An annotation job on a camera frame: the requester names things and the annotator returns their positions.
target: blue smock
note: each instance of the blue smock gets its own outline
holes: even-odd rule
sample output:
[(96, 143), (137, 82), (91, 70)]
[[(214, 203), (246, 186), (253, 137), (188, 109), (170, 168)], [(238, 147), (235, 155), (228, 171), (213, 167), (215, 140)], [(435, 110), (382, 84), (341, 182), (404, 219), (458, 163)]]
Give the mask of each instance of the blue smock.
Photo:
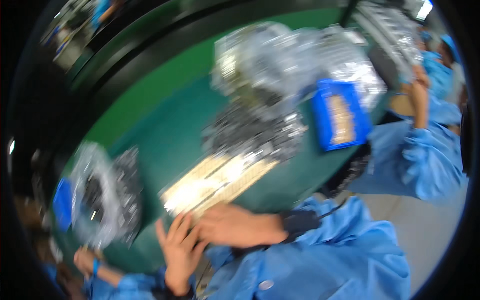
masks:
[(428, 129), (412, 128), (410, 121), (378, 125), (369, 140), (372, 160), (349, 185), (352, 192), (442, 203), (466, 182), (460, 137), (435, 122)]
[(94, 30), (100, 27), (101, 22), (99, 19), (110, 8), (110, 1), (111, 0), (98, 0), (92, 17), (92, 27)]
[[(159, 290), (159, 295), (165, 295), (165, 271), (162, 267), (156, 274), (126, 274), (119, 282), (117, 288), (101, 280), (92, 277), (85, 281), (84, 293), (89, 300), (159, 300), (161, 297), (154, 296), (154, 290)], [(195, 278), (190, 278), (190, 285), (195, 290)]]
[[(296, 210), (331, 211), (337, 204), (309, 198)], [(294, 243), (233, 261), (230, 247), (206, 255), (214, 274), (208, 300), (382, 300), (410, 297), (410, 269), (388, 221), (374, 222), (354, 196)]]
[(430, 80), (429, 93), (445, 100), (453, 90), (453, 70), (436, 61), (441, 58), (436, 52), (423, 52), (423, 67)]
[[(429, 118), (439, 124), (453, 125), (460, 124), (462, 113), (460, 108), (445, 99), (453, 91), (453, 70), (445, 67), (436, 59), (440, 54), (436, 52), (423, 51), (423, 67), (430, 79), (429, 95)], [(399, 118), (411, 120), (411, 117), (399, 115), (392, 111)]]

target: blue cap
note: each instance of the blue cap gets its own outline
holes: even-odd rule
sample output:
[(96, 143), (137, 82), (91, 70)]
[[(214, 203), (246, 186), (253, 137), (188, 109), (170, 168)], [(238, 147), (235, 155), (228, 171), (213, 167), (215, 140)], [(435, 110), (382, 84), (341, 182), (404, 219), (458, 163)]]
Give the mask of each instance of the blue cap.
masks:
[(453, 53), (453, 58), (455, 59), (455, 61), (460, 63), (460, 55), (458, 54), (458, 51), (455, 47), (455, 43), (453, 42), (452, 37), (449, 35), (443, 35), (442, 41), (444, 41), (450, 47), (450, 50)]
[(72, 224), (72, 185), (62, 178), (53, 198), (53, 212), (60, 229), (65, 232)]

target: black cable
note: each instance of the black cable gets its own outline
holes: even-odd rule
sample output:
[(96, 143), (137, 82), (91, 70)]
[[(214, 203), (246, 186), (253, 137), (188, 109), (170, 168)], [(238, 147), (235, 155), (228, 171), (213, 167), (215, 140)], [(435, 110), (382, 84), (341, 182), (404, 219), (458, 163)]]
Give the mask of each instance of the black cable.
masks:
[(345, 199), (343, 199), (342, 203), (340, 203), (339, 206), (335, 207), (334, 209), (332, 209), (332, 210), (329, 211), (328, 213), (321, 215), (321, 216), (319, 217), (320, 220), (323, 219), (323, 218), (325, 218), (325, 217), (328, 217), (329, 215), (333, 214), (334, 212), (336, 212), (337, 210), (339, 210), (340, 208), (342, 208), (342, 207), (345, 205), (345, 203), (347, 203), (347, 201), (348, 201), (349, 198), (350, 198), (350, 195), (349, 195), (348, 197), (345, 197)]

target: green workbench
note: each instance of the green workbench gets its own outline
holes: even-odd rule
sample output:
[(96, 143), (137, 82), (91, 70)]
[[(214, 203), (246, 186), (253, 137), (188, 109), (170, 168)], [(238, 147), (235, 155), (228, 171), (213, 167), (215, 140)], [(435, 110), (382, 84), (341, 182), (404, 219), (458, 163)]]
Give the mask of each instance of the green workbench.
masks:
[[(305, 16), (315, 17), (315, 22), (312, 19), (311, 22), (318, 24), (322, 15), (329, 14), (325, 17), (327, 23), (320, 26), (326, 27), (337, 15), (332, 17), (330, 10), (324, 11), (293, 13), (272, 19), (299, 28), (305, 26)], [(139, 147), (139, 170), (144, 184), (142, 230), (130, 249), (121, 243), (113, 243), (104, 250), (108, 262), (124, 271), (153, 272), (164, 264), (154, 226), (154, 222), (166, 213), (158, 193), (206, 156), (201, 149), (201, 131), (229, 102), (228, 98), (210, 88), (208, 71), (213, 62), (215, 40), (212, 38), (196, 45), (140, 80), (117, 100), (85, 137), (106, 146), (112, 156), (132, 145)], [(183, 86), (165, 97), (165, 89), (172, 88), (167, 86), (172, 79), (165, 77), (165, 72), (178, 68), (175, 72), (178, 74), (188, 67), (185, 64), (188, 59), (205, 59), (207, 68), (197, 72), (196, 76), (184, 74), (178, 79)], [(384, 95), (371, 113), (374, 124), (384, 115), (389, 97), (389, 94)], [(312, 195), (355, 153), (357, 147), (328, 153), (320, 149), (310, 105), (308, 100), (300, 105), (303, 121), (309, 126), (300, 152), (261, 178), (235, 200), (236, 204), (254, 212), (290, 209)], [(64, 176), (69, 175), (71, 166), (72, 162), (65, 168)], [(64, 254), (64, 261), (71, 263), (81, 244), (71, 229), (61, 233), (55, 221), (54, 236)]]

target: hand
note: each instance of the hand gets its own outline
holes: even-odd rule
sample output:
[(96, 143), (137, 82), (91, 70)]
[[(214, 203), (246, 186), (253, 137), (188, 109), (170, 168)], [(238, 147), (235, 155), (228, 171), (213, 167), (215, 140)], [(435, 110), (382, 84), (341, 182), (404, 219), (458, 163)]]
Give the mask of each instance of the hand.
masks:
[(80, 247), (73, 257), (73, 263), (80, 273), (82, 273), (85, 278), (88, 279), (93, 274), (93, 260), (95, 258), (95, 254), (93, 252)]
[(197, 227), (203, 240), (236, 248), (278, 244), (288, 237), (278, 215), (254, 215), (232, 204), (210, 208)]
[(173, 221), (168, 234), (165, 233), (162, 220), (156, 222), (156, 235), (167, 263), (165, 284), (175, 296), (185, 296), (190, 291), (188, 279), (192, 276), (202, 257), (208, 242), (202, 241), (196, 247), (199, 228), (194, 227), (187, 236), (192, 223), (192, 215), (179, 214)]

